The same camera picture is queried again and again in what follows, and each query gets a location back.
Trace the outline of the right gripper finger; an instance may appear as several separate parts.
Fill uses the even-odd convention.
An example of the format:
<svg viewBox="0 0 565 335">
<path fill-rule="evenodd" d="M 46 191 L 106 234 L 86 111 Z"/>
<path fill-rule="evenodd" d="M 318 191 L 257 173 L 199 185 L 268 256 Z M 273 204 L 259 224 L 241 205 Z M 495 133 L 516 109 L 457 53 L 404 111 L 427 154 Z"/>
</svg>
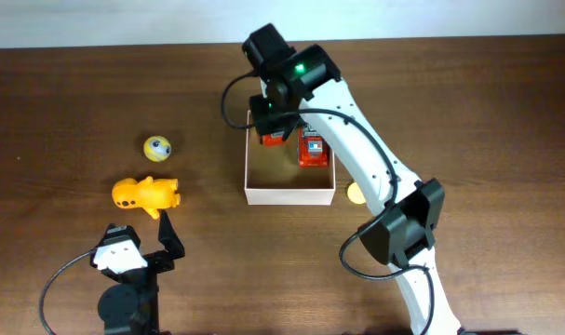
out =
<svg viewBox="0 0 565 335">
<path fill-rule="evenodd" d="M 271 135 L 277 132 L 284 133 L 290 126 L 291 118 L 283 117 L 274 105 L 263 95 L 254 95 L 249 98 L 249 109 L 252 123 L 260 136 Z"/>
<path fill-rule="evenodd" d="M 290 116 L 285 120 L 284 132 L 282 136 L 282 141 L 286 141 L 292 132 L 304 124 L 302 118 L 299 115 Z"/>
</svg>

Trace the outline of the yellow wooden rattle drum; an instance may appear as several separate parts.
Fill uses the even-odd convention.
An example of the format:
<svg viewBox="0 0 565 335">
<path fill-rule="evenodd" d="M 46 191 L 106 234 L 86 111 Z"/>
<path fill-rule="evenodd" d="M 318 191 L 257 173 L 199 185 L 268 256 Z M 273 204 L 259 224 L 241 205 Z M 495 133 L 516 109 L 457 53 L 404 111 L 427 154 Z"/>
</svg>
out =
<svg viewBox="0 0 565 335">
<path fill-rule="evenodd" d="M 363 195 L 361 189 L 355 181 L 347 186 L 346 195 L 348 199 L 354 204 L 363 205 L 367 202 L 365 196 Z"/>
</svg>

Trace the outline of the red toy police car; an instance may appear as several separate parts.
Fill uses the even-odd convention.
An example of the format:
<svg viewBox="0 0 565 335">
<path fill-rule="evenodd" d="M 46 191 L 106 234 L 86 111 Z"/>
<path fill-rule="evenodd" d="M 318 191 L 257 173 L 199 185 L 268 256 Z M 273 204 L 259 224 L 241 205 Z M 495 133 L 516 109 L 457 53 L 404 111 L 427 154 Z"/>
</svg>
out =
<svg viewBox="0 0 565 335">
<path fill-rule="evenodd" d="M 259 142 L 264 146 L 277 146 L 285 142 L 284 132 L 278 131 L 271 134 L 261 135 Z"/>
</svg>

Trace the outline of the orange toy dog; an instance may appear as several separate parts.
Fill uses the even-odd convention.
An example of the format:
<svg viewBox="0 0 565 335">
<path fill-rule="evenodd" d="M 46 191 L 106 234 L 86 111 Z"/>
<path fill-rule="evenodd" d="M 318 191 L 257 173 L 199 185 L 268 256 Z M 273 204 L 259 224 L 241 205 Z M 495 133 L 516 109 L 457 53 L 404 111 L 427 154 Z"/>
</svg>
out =
<svg viewBox="0 0 565 335">
<path fill-rule="evenodd" d="M 177 179 L 154 179 L 148 176 L 136 181 L 127 178 L 114 185 L 112 199 L 119 208 L 141 208 L 152 219 L 159 220 L 162 210 L 175 208 L 181 203 L 182 196 L 178 188 Z"/>
</svg>

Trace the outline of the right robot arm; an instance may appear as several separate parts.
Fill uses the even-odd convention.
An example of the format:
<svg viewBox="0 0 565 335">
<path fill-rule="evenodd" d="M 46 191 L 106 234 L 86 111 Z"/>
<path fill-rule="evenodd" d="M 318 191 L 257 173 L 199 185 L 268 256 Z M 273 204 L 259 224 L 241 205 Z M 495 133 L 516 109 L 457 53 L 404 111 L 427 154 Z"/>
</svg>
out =
<svg viewBox="0 0 565 335">
<path fill-rule="evenodd" d="M 373 217 L 342 244 L 356 240 L 390 268 L 415 334 L 461 334 L 437 273 L 434 230 L 445 199 L 439 181 L 422 181 L 385 145 L 358 108 L 342 73 L 319 45 L 297 51 L 268 23 L 251 33 L 242 50 L 249 76 L 262 94 L 249 99 L 250 128 L 287 137 L 311 126 L 344 164 Z"/>
</svg>

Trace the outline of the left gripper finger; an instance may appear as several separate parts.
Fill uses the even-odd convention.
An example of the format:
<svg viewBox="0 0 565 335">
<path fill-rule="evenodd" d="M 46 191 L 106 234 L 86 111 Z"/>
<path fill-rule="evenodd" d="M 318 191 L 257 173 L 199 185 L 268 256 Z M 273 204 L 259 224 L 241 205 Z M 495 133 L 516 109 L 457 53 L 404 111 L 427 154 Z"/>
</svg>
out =
<svg viewBox="0 0 565 335">
<path fill-rule="evenodd" d="M 182 241 L 174 231 L 168 214 L 164 209 L 160 211 L 158 241 L 164 246 L 171 259 L 180 259 L 185 256 Z"/>
<path fill-rule="evenodd" d="M 128 240 L 130 240 L 136 248 L 141 244 L 141 240 L 132 226 L 125 225 L 117 227 L 111 223 L 108 225 L 98 247 L 105 247 Z"/>
</svg>

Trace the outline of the red toy fire truck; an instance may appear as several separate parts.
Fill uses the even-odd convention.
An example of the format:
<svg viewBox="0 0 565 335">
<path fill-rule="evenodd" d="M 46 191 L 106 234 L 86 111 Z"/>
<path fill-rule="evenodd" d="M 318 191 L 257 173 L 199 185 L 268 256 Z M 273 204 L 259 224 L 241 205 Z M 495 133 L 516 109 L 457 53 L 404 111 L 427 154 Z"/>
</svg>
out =
<svg viewBox="0 0 565 335">
<path fill-rule="evenodd" d="M 298 164 L 302 168 L 326 168 L 330 148 L 310 125 L 303 125 L 298 134 Z"/>
</svg>

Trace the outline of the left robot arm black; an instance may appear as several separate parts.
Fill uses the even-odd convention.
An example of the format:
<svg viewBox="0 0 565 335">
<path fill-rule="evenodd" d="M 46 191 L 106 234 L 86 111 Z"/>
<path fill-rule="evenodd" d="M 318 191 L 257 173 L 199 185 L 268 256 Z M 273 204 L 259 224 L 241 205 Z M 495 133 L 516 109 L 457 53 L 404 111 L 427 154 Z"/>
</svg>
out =
<svg viewBox="0 0 565 335">
<path fill-rule="evenodd" d="M 116 284 L 98 302 L 98 315 L 106 335 L 159 335 L 157 276 L 172 271 L 185 256 L 167 212 L 159 211 L 158 242 L 161 250 L 143 255 L 133 227 L 109 224 L 92 252 L 90 265 Z"/>
</svg>

